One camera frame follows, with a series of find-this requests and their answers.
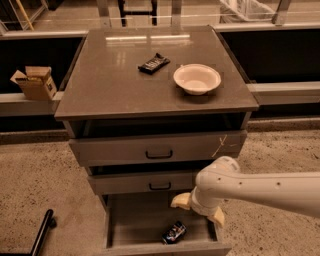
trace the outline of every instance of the tabletop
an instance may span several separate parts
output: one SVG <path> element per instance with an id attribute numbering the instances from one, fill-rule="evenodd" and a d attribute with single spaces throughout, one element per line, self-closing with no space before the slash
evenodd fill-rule
<path id="1" fill-rule="evenodd" d="M 138 70 L 156 53 L 170 63 L 153 75 Z M 192 96 L 178 87 L 174 72 L 203 64 L 221 76 L 220 86 Z M 88 33 L 57 120 L 111 119 L 250 112 L 258 104 L 210 26 L 97 29 Z"/>

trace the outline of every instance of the bowl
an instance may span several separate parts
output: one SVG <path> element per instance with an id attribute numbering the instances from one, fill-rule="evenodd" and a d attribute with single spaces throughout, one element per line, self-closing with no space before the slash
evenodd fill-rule
<path id="1" fill-rule="evenodd" d="M 201 64 L 189 64 L 178 68 L 173 79 L 191 95 L 202 95 L 216 89 L 221 83 L 219 73 L 211 67 Z"/>

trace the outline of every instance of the drawer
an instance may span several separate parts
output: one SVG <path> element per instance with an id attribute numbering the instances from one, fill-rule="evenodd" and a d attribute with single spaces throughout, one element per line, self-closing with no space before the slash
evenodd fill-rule
<path id="1" fill-rule="evenodd" d="M 89 176 L 96 195 L 182 190 L 193 188 L 192 170 Z"/>
<path id="2" fill-rule="evenodd" d="M 227 255 L 214 224 L 193 211 L 171 208 L 176 192 L 112 195 L 106 214 L 106 249 L 101 255 Z M 184 237 L 164 245 L 161 236 L 176 221 L 187 228 Z"/>
<path id="3" fill-rule="evenodd" d="M 72 139 L 69 144 L 79 164 L 87 167 L 237 157 L 246 136 L 240 130 Z"/>

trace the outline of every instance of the floor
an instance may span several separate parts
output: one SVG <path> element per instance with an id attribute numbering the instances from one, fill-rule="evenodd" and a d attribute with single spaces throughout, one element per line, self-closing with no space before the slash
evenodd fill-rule
<path id="1" fill-rule="evenodd" d="M 160 25 L 164 26 L 170 22 L 168 1 L 159 1 Z M 207 13 L 203 19 L 193 14 L 196 2 L 189 1 L 183 10 L 183 24 L 218 21 L 218 5 L 210 5 L 212 9 L 197 6 L 200 14 Z M 264 2 L 275 5 L 277 1 Z M 292 2 L 301 6 L 307 1 Z M 115 2 L 112 5 L 112 25 L 120 26 Z M 310 5 L 303 6 L 309 10 Z M 146 17 L 130 19 L 129 26 L 149 24 L 148 18 L 140 18 Z M 43 13 L 34 25 L 37 30 L 66 30 L 97 28 L 101 23 L 95 0 L 65 0 L 55 12 Z M 242 172 L 319 171 L 320 118 L 251 121 L 248 131 L 237 159 Z M 51 208 L 58 226 L 49 232 L 42 255 L 100 254 L 105 212 L 86 177 L 64 130 L 0 133 L 0 253 L 30 252 L 44 214 Z M 221 207 L 226 216 L 223 242 L 232 245 L 228 256 L 320 255 L 320 219 L 236 200 L 225 201 Z"/>

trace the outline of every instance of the gray cabinet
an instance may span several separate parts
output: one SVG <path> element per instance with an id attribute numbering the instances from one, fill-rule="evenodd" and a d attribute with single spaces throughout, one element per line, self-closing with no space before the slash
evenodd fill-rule
<path id="1" fill-rule="evenodd" d="M 182 45 L 151 39 L 177 34 L 190 39 Z M 171 63 L 152 76 L 139 72 L 154 51 Z M 188 63 L 214 66 L 222 85 L 204 96 L 186 95 L 172 76 Z M 212 223 L 170 203 L 215 158 L 239 155 L 257 108 L 210 27 L 90 31 L 55 117 L 106 211 L 103 253 L 226 255 L 230 245 Z M 163 245 L 161 235 L 177 220 L 187 234 Z"/>

